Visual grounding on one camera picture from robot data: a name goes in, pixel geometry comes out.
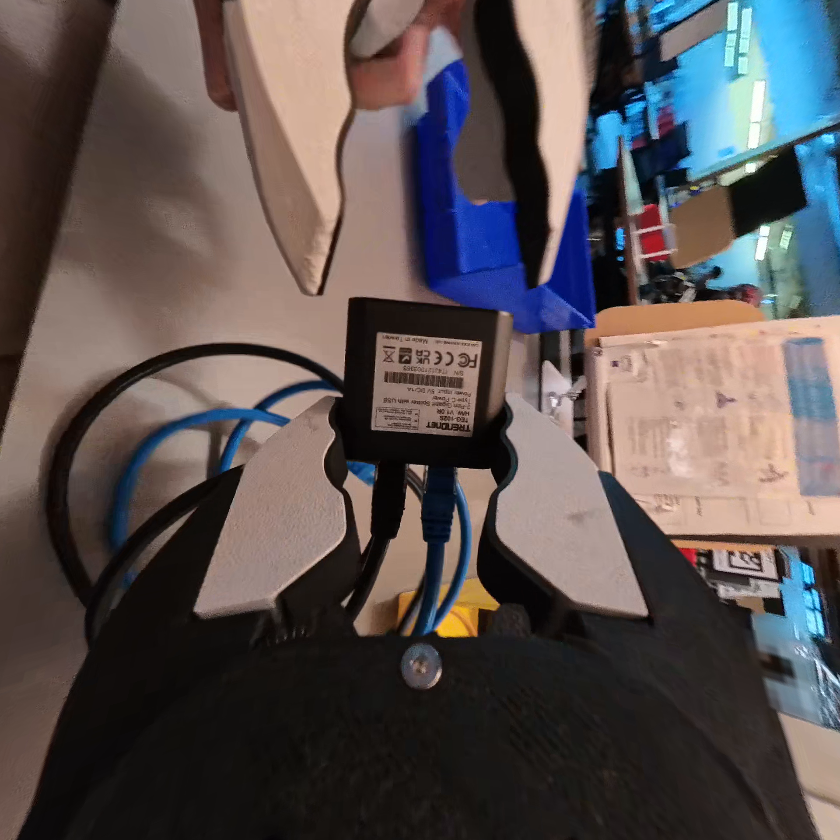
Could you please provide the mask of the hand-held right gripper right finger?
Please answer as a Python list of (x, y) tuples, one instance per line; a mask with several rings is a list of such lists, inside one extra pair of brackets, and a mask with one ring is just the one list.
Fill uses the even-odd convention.
[(477, 573), (500, 604), (530, 621), (572, 613), (629, 620), (648, 606), (601, 475), (573, 438), (506, 394)]

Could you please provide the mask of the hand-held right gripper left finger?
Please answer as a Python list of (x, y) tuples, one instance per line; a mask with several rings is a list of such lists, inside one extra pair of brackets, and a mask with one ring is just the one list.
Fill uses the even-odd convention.
[(243, 467), (194, 603), (201, 618), (341, 604), (361, 571), (337, 398), (324, 396)]

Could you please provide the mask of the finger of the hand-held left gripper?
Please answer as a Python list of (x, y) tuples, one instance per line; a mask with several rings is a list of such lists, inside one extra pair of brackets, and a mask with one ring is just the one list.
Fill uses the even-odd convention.
[(323, 294), (343, 217), (352, 1), (224, 2), (228, 71), (266, 221), (300, 292)]
[(591, 93), (587, 14), (577, 1), (480, 1), (474, 26), (500, 113), (528, 289), (548, 283), (581, 169)]

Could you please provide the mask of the yellow plastic bin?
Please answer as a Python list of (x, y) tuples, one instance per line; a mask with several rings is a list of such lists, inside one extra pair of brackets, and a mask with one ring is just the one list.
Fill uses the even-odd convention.
[[(498, 609), (498, 602), (487, 592), (477, 577), (468, 578), (458, 600), (452, 606), (435, 633), (441, 637), (477, 637), (487, 628), (490, 616)], [(396, 599), (396, 634), (411, 636), (417, 621), (419, 592), (399, 594)]]

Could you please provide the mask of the black network splitter box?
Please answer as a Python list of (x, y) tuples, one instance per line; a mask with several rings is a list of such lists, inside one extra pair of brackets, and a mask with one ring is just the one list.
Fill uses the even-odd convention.
[(490, 469), (500, 446), (513, 317), (354, 297), (337, 410), (349, 459)]

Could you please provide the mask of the person's left hand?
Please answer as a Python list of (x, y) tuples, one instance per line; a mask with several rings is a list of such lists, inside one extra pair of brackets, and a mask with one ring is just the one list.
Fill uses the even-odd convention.
[[(424, 2), (406, 29), (371, 58), (352, 58), (348, 69), (354, 105), (375, 111), (411, 103), (420, 92), (432, 32), (445, 28), (459, 39), (464, 2)], [(221, 1), (193, 3), (201, 41), (207, 94), (215, 105), (235, 112), (237, 103), (224, 43)]]

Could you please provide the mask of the blue plastic bin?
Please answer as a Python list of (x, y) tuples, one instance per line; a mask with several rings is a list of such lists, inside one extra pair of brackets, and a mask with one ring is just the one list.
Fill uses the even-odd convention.
[(427, 84), (427, 110), (414, 127), (414, 185), (428, 287), (469, 308), (508, 312), (524, 334), (592, 329), (595, 288), (585, 192), (572, 193), (549, 281), (529, 288), (514, 202), (474, 204), (454, 168), (469, 111), (465, 62), (455, 59)]

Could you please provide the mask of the laminated instruction sheet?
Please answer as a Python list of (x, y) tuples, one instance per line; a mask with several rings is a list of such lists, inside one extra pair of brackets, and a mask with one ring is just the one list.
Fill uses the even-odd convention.
[(833, 540), (838, 316), (602, 336), (591, 455), (667, 534)]

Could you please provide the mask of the black white marker sign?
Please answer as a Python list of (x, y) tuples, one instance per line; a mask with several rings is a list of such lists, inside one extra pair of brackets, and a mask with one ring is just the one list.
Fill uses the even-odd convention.
[(696, 549), (695, 561), (700, 575), (722, 601), (781, 598), (784, 562), (774, 548)]

